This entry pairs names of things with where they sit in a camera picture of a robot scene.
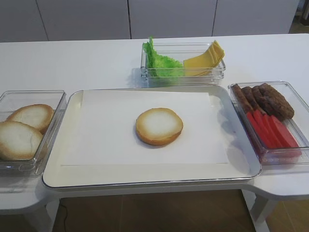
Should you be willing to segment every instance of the serving tray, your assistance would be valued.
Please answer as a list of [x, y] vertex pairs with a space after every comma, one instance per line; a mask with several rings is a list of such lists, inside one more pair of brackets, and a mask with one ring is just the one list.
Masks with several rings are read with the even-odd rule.
[[[183, 120], [171, 144], [144, 144], [135, 121], [165, 107]], [[228, 92], [219, 86], [83, 90], [70, 97], [43, 174], [52, 188], [241, 181], [261, 165]]]

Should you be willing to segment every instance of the white cabinet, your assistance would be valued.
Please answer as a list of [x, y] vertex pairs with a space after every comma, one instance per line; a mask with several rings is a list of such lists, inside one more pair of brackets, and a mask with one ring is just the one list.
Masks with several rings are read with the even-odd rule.
[[213, 36], [288, 33], [299, 0], [218, 0]]
[[49, 40], [129, 39], [126, 0], [37, 0]]
[[35, 0], [0, 0], [0, 42], [46, 40]]
[[132, 39], [211, 36], [216, 0], [129, 0]]

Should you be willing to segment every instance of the brown floor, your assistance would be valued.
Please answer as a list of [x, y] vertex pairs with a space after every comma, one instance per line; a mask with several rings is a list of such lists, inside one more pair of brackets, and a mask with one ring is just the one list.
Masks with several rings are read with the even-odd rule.
[[[271, 232], [308, 232], [309, 200], [280, 202]], [[35, 232], [23, 216], [0, 216], [1, 231]], [[254, 232], [240, 190], [66, 198], [53, 232]]]

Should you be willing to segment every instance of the tomato slice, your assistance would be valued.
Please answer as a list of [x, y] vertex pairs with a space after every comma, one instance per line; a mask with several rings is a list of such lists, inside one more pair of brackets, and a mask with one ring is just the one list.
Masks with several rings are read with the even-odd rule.
[[283, 147], [298, 147], [298, 144], [288, 129], [275, 116], [268, 119], [272, 130], [275, 132], [277, 138], [282, 143]]
[[268, 130], [268, 133], [269, 133], [268, 137], [269, 137], [269, 139], [271, 139], [271, 142], [274, 145], [273, 148], [282, 148], [283, 145], [281, 144], [281, 142], [277, 138], [275, 132], [270, 127], [268, 118], [270, 118], [268, 115], [263, 115], [263, 124], [267, 128], [267, 130]]
[[258, 126], [257, 122], [255, 121], [254, 117], [252, 116], [251, 112], [247, 113], [247, 118], [250, 121], [253, 129], [257, 133], [257, 135], [260, 137], [262, 142], [266, 145], [266, 147], [272, 147], [271, 142], [268, 140], [268, 138], [265, 136], [261, 128]]
[[257, 122], [257, 124], [259, 125], [259, 127], [262, 129], [262, 131], [264, 131], [268, 134], [268, 130], [263, 124], [263, 115], [262, 115], [261, 111], [255, 110], [253, 112], [253, 117], [254, 117], [255, 121]]

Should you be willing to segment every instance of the white table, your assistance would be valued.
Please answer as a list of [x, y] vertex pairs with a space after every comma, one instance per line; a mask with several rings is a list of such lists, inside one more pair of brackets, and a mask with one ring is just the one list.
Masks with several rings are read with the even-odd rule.
[[[158, 39], [157, 42], [210, 42], [225, 50], [227, 66], [222, 86], [235, 82], [284, 80], [309, 102], [307, 90], [309, 35], [259, 35]], [[146, 40], [0, 43], [0, 92], [63, 89], [70, 96], [80, 89], [141, 87], [141, 44]], [[309, 172], [276, 167], [245, 184], [170, 187], [47, 189], [41, 177], [0, 178], [0, 214], [25, 214], [39, 230], [50, 230], [57, 201], [63, 197], [147, 192], [244, 189], [257, 231], [268, 231], [265, 217], [277, 201], [309, 198]]]

